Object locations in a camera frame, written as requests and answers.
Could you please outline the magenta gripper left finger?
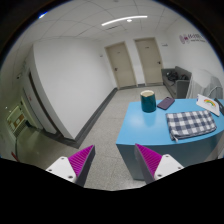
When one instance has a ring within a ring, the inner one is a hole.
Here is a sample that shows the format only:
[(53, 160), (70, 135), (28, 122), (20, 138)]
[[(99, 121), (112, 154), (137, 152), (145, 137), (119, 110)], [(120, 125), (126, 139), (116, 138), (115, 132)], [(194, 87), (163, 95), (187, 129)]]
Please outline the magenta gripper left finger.
[(46, 171), (83, 187), (95, 156), (95, 146), (88, 146), (70, 157), (59, 157)]

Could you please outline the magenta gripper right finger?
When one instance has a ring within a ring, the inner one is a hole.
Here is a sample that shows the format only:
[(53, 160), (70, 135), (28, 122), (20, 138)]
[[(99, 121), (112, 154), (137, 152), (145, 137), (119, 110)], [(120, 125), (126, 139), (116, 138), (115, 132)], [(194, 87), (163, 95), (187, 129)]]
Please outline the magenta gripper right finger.
[(139, 144), (135, 145), (135, 157), (147, 184), (183, 169), (183, 166), (171, 155), (160, 155)]

